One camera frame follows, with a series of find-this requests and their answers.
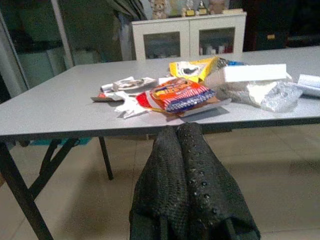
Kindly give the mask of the yellow snack wrapper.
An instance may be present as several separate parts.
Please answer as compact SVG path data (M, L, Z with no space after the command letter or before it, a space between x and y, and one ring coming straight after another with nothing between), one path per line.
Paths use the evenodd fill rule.
M173 77L184 78L196 83L203 82L217 67L219 57L214 56L195 61L176 61L169 64L169 72Z

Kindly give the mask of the dark wooden cabinet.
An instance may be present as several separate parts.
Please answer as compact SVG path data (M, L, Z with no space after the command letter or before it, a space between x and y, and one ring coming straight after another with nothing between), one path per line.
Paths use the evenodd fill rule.
M320 0L243 0L243 51L320 46Z

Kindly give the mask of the black folding table leg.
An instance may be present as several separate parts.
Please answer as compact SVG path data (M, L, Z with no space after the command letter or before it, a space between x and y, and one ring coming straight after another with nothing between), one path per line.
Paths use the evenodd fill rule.
M79 141L77 138L67 139L61 149L54 154L62 140L53 139L42 160L39 175L30 187L27 187L6 144L0 142L0 172L39 240L54 240L54 238L35 203L35 199L70 150L75 147Z
M108 155L108 151L107 151L107 144L105 142L105 138L103 136L99 136L98 140L99 140L101 152L103 155L103 160L104 160L104 164L105 164L105 168L106 168L106 172L107 172L107 177L110 181L112 181L114 179L114 176L113 176L112 167L111 167L110 160L109 160L109 155Z

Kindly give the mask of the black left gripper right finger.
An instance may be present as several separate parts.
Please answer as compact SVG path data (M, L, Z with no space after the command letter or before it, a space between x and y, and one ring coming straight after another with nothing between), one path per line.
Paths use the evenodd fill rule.
M177 129L190 200L190 240L260 240L260 231L233 176L198 123Z

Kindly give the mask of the brown cardboard piece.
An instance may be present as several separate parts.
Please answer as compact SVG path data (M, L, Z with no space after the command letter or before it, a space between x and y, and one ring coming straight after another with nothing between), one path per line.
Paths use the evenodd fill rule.
M177 118L186 118L197 114L206 113L211 110L215 110L218 107L222 107L228 105L232 102L231 98L227 98L224 100L219 100L215 97L208 99L206 102L196 105L195 107L188 109L183 112L164 112L167 118L169 117L177 117Z

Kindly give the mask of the white glass-door cabinet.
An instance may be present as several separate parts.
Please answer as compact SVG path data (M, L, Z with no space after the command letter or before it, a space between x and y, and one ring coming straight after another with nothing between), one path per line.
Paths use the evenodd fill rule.
M132 22L137 60L241 53L247 13Z

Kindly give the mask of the torn white paper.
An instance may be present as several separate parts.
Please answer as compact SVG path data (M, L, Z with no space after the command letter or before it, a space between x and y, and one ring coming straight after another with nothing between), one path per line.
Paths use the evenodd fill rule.
M134 96L124 91L102 92L90 99L97 103L119 103L114 112L120 113L123 119L137 117L150 112L149 109L142 107Z

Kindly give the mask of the crumpled white grey wrapper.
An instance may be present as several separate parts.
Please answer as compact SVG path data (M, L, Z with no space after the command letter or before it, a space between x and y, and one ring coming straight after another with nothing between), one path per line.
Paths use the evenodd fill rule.
M102 85L100 87L100 91L102 93L112 93L119 91L124 91L126 93L140 93L157 86L158 83L158 80L150 77L135 79L133 76L129 76L127 78Z

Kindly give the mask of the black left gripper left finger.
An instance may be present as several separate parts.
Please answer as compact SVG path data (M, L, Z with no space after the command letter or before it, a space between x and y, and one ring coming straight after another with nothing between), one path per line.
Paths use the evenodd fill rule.
M164 127L135 184L129 213L130 240L186 240L188 191L180 143Z

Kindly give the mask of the orange blue-dotted snack wrapper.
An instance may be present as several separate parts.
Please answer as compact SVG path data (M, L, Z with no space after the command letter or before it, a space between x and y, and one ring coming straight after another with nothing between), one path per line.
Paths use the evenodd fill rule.
M175 78L156 86L148 96L165 112L179 113L205 103L215 92L192 80Z

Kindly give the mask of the brown teddy bear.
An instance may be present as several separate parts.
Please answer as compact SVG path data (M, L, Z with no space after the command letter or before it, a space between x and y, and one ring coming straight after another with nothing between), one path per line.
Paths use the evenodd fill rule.
M211 15L222 14L226 9L226 0L208 0L208 11Z

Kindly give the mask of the aluminium glass door frame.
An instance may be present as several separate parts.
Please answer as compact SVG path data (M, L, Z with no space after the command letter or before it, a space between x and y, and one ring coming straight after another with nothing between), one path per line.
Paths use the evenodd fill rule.
M58 0L0 0L0 79L10 98L73 66Z

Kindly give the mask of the long white box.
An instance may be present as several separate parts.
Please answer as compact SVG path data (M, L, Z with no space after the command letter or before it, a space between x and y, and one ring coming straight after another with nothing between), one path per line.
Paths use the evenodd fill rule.
M287 65L233 65L224 67L222 73L226 83L281 80L287 77Z

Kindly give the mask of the silver foil bag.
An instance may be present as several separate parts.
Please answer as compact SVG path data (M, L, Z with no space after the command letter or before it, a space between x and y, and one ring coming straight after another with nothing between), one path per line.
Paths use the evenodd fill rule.
M291 112L303 91L286 80L228 82L213 88L219 100L231 99L274 113Z

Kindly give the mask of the beige teddy bear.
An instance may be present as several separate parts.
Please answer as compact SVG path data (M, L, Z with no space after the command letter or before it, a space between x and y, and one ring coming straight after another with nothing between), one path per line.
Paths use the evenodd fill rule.
M152 10L152 19L166 19L167 15L167 0L149 0Z

